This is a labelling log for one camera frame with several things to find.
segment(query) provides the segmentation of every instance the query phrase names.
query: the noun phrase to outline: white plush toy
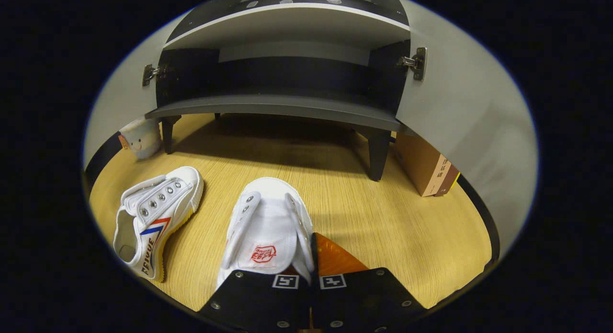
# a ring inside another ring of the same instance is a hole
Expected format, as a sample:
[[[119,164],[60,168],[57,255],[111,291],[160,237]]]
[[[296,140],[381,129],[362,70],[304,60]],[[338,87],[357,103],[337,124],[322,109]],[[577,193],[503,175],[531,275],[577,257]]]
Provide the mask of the white plush toy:
[[[151,157],[162,145],[157,119],[140,117],[119,130],[138,159]]]

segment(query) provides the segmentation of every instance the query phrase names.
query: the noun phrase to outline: white cabinet door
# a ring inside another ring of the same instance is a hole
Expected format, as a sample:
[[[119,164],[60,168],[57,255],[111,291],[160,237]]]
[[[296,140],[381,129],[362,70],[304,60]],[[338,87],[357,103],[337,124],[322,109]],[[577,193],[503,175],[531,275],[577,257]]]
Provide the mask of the white cabinet door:
[[[109,76],[91,109],[90,120],[85,130],[83,169],[110,136],[138,117],[157,108],[156,81],[151,80],[148,86],[143,87],[143,70],[148,64],[152,64],[153,68],[158,66],[162,48],[172,30],[190,11],[173,19],[147,37]]]
[[[396,118],[475,188],[497,225],[502,257],[536,189],[538,147],[527,104],[503,65],[469,34],[413,1],[401,3],[411,27],[411,55],[427,47],[428,59],[423,82],[409,72]]]

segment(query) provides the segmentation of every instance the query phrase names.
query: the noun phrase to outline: cardboard box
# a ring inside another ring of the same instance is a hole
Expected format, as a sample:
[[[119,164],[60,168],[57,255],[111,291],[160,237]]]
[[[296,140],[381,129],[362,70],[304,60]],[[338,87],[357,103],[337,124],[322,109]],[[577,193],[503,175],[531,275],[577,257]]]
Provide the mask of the cardboard box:
[[[394,151],[422,197],[448,193],[460,176],[451,162],[421,137],[398,133]]]

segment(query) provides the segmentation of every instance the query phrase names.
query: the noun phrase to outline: yellow rubber sole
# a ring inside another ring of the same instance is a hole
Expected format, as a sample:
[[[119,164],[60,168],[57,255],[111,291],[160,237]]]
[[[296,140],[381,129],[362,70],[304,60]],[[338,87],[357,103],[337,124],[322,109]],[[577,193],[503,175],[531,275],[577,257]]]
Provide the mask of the yellow rubber sole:
[[[185,216],[185,218],[183,218],[183,220],[179,224],[177,224],[177,226],[175,228],[173,228],[171,231],[166,233],[165,236],[161,237],[162,241],[159,242],[160,246],[158,246],[158,250],[157,250],[157,252],[155,254],[155,257],[156,257],[155,267],[156,267],[156,270],[160,271],[160,273],[158,274],[158,276],[156,276],[155,278],[153,278],[151,280],[159,281],[160,283],[164,282],[164,276],[165,276],[165,274],[164,274],[164,260],[162,260],[162,257],[164,255],[164,247],[166,247],[166,241],[168,240],[168,237],[170,237],[170,235],[175,233],[175,231],[177,231],[188,220],[190,220],[192,215],[193,215],[193,209],[190,208],[190,211]]]

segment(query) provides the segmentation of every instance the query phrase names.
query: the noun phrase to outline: shoe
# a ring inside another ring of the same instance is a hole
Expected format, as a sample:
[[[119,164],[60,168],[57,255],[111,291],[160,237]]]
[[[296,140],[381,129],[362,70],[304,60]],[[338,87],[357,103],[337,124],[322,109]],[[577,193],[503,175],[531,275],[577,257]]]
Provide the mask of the shoe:
[[[203,187],[196,169],[180,167],[125,191],[113,238],[121,261],[138,276],[163,281],[164,244],[197,210]]]
[[[233,270],[280,274],[291,266],[311,284],[313,222],[298,192],[278,178],[248,184],[232,210],[217,288]]]

